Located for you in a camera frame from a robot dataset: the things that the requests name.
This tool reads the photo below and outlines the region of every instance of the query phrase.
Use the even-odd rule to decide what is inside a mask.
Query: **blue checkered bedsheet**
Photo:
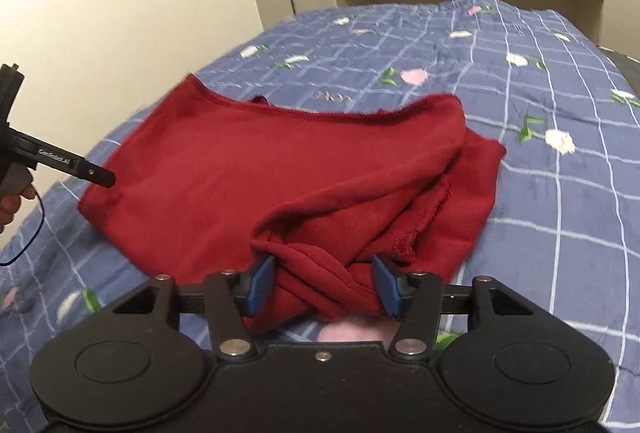
[[[603,422],[640,431],[640,109],[610,98],[611,89],[630,88],[597,47],[555,12],[495,0],[308,12],[250,44],[258,47],[251,57],[240,56],[243,45],[197,76],[230,98],[263,95],[319,112],[394,109],[431,92],[459,96],[468,126],[508,152],[494,211],[453,282],[493,275],[601,344],[616,364]],[[527,64],[517,66],[522,60],[513,56],[509,63],[507,54]],[[292,55],[308,60],[287,65]],[[413,69],[429,74],[421,86],[402,79]],[[90,159],[103,162],[147,114],[114,130]],[[530,123],[531,139],[520,142],[526,116],[543,123]],[[547,128],[568,131],[575,153],[546,145]],[[87,314],[78,293],[93,290],[106,303],[145,279],[78,214],[85,187],[69,179],[50,189],[41,235],[0,271],[0,307],[17,288],[0,311],[0,431],[44,425],[28,366],[48,339]],[[3,260],[20,250],[39,218],[31,215]],[[442,326],[465,324],[449,317]],[[208,346],[200,317],[185,318],[182,328]],[[318,328],[302,320],[273,338],[309,341]]]

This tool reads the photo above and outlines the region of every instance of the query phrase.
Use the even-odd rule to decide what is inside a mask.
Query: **red fabric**
[[[91,185],[79,208],[136,266],[180,284],[273,253],[277,287],[250,323],[260,332],[306,311],[380,312],[372,253],[449,279],[494,205],[504,153],[449,94],[310,114],[188,76],[108,159],[116,185]]]

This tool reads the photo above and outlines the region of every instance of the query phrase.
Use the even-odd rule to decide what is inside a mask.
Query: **metal bolt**
[[[318,361],[322,361],[323,363],[327,362],[329,359],[331,359],[331,353],[329,352],[316,352],[316,359]]]
[[[417,355],[418,353],[426,352],[427,345],[420,339],[408,337],[407,339],[400,339],[395,346],[396,350],[405,355]]]
[[[226,355],[245,355],[251,350],[251,344],[244,339],[227,339],[220,345],[220,352]]]

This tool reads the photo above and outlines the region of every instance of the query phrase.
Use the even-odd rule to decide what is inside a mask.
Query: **human hand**
[[[4,231],[4,227],[14,221],[14,215],[20,209],[22,198],[33,200],[36,198],[36,190],[29,185],[19,195],[6,195],[0,200],[0,233]]]

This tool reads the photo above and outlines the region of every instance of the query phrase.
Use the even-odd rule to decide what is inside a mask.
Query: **black wire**
[[[27,250],[27,248],[33,243],[33,240],[36,239],[36,236],[38,236],[38,234],[40,234],[40,230],[42,229],[42,226],[44,225],[44,204],[42,203],[42,199],[40,198],[40,193],[38,193],[37,191],[35,191],[36,193],[36,197],[38,197],[38,202],[40,202],[40,209],[42,210],[42,218],[40,219],[40,223],[38,225],[38,228],[36,229],[36,232],[33,233],[33,236],[31,236],[31,239],[27,242],[27,244],[22,248],[22,250],[20,251],[20,253],[16,254],[14,257],[12,257],[11,260],[9,260],[6,263],[0,263],[0,267],[9,267],[9,265],[11,265],[12,263],[14,263],[18,258],[20,258],[23,254],[24,251]]]

